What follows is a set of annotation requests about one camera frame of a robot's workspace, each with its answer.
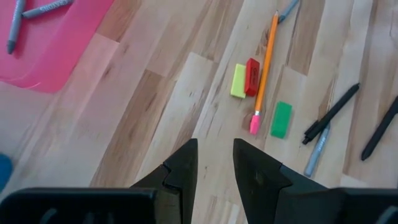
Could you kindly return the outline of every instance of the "pencil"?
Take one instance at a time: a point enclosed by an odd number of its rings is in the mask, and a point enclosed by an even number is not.
[[[272,18],[271,31],[269,34],[269,40],[268,40],[268,44],[267,44],[267,52],[266,52],[266,56],[264,58],[264,67],[262,68],[262,75],[261,75],[261,79],[260,79],[259,91],[258,91],[257,98],[256,98],[256,105],[254,107],[254,115],[252,117],[251,124],[250,124],[250,133],[251,134],[257,134],[257,132],[259,130],[259,126],[260,126],[260,112],[261,112],[261,108],[262,108],[262,101],[264,99],[264,94],[266,91],[267,76],[269,73],[269,67],[271,65],[272,50],[274,48],[276,30],[278,27],[278,19],[279,19],[279,13],[278,13],[278,11],[276,11],[274,14],[274,17]]]

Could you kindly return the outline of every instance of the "wooden floor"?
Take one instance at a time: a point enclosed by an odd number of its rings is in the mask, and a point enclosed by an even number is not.
[[[115,0],[62,91],[0,84],[0,152],[15,164],[2,196],[31,186],[127,187],[198,138],[193,223],[244,223],[233,139],[302,173],[315,144],[302,145],[303,132],[357,82],[314,179],[397,187],[397,119],[359,160],[398,95],[391,0],[301,0],[278,28],[260,133],[248,133],[254,99],[229,95],[233,71],[249,57],[262,61],[272,15],[289,2]],[[279,100],[294,106],[285,140],[269,135]]]

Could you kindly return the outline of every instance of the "blue object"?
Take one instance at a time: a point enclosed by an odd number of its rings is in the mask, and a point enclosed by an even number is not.
[[[0,154],[0,192],[6,187],[8,180],[12,174],[12,161],[11,159]]]
[[[286,17],[292,12],[294,7],[299,3],[299,0],[292,0],[292,2],[286,7],[286,9],[280,14],[278,23],[283,22]]]

